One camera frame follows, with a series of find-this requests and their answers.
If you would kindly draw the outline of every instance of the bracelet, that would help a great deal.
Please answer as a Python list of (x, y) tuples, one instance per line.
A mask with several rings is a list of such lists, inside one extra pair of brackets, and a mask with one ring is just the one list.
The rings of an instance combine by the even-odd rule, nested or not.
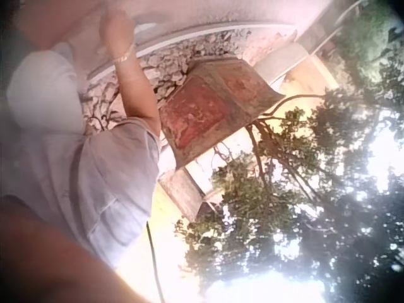
[(126, 61), (133, 51), (134, 51), (134, 42), (132, 42), (131, 46), (129, 46), (129, 49), (125, 52), (125, 54), (122, 57), (113, 60), (114, 64)]

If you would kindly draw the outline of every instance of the tree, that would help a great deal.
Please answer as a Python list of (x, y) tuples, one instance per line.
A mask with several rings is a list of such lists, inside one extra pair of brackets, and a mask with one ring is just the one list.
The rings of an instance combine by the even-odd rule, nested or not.
[[(327, 296), (344, 302), (352, 285), (364, 288), (368, 276), (378, 275), (366, 271), (375, 258), (384, 260), (391, 240), (384, 224), (402, 241), (402, 227), (395, 225), (399, 217), (390, 220), (383, 204), (403, 199), (402, 182), (392, 174), (397, 190), (379, 193), (367, 171), (371, 143), (388, 127), (381, 113), (397, 115), (392, 109), (397, 107), (340, 90), (318, 97), (323, 104), (306, 120), (299, 108), (275, 116), (293, 100), (288, 98), (248, 125), (253, 155), (223, 157), (227, 165), (213, 175), (214, 185), (224, 191), (222, 209), (187, 227), (177, 223), (189, 245), (187, 266), (200, 277), (202, 290), (217, 280), (275, 270), (294, 280), (322, 280)], [(280, 131), (271, 120), (280, 121)], [(275, 171), (280, 177), (273, 177)], [(358, 194), (372, 208), (358, 204)], [(307, 206), (320, 212), (310, 215), (303, 210)], [(394, 207), (402, 211), (401, 203)], [(282, 243), (300, 242), (299, 256), (277, 252), (279, 236)]]

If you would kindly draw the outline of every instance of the person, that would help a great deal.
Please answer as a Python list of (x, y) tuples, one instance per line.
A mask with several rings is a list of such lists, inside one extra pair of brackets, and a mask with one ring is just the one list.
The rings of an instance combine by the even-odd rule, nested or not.
[(146, 225), (158, 177), (157, 100), (136, 58), (133, 31), (125, 12), (108, 9), (100, 35), (127, 115), (110, 131), (83, 135), (67, 44), (24, 55), (4, 89), (18, 135), (3, 123), (1, 195), (24, 201), (112, 268)]
[(16, 197), (0, 203), (0, 302), (146, 303)]

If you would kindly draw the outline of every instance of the black wire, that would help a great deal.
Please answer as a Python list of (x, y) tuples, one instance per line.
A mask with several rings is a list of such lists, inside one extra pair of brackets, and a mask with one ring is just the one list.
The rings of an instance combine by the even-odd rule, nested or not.
[(153, 268), (154, 268), (154, 277), (156, 279), (156, 285), (158, 290), (158, 295), (160, 296), (161, 303), (165, 303), (162, 286), (160, 284), (160, 279), (158, 278), (158, 271), (157, 271), (157, 262), (156, 262), (156, 254), (154, 251), (153, 240), (152, 240), (152, 233), (150, 232), (149, 222), (146, 223), (147, 234), (149, 236), (149, 243), (151, 249), (151, 257), (153, 259)]

